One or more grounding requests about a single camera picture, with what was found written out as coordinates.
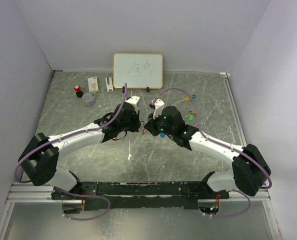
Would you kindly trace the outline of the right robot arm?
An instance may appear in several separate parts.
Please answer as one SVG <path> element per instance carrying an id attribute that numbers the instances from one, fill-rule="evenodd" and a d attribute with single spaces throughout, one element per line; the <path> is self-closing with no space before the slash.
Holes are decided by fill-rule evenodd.
<path id="1" fill-rule="evenodd" d="M 197 127 L 186 124 L 175 106 L 155 109 L 148 115 L 144 127 L 153 136 L 164 133 L 178 146 L 208 154 L 231 167 L 226 172 L 214 172 L 206 177 L 206 183 L 200 187 L 201 195 L 206 199 L 223 190 L 239 190 L 254 197 L 271 175 L 268 164 L 255 145 L 229 144 L 202 133 Z"/>

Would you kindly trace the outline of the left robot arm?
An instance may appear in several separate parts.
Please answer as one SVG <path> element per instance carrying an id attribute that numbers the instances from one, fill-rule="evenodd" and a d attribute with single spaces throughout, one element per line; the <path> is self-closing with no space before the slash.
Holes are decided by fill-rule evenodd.
<path id="1" fill-rule="evenodd" d="M 117 140 L 120 133 L 138 132 L 141 127 L 138 99 L 131 97 L 89 125 L 61 135 L 36 134 L 19 158 L 34 186 L 45 184 L 63 190 L 71 200 L 81 196 L 82 182 L 69 170 L 58 167 L 60 158 L 90 145 Z"/>

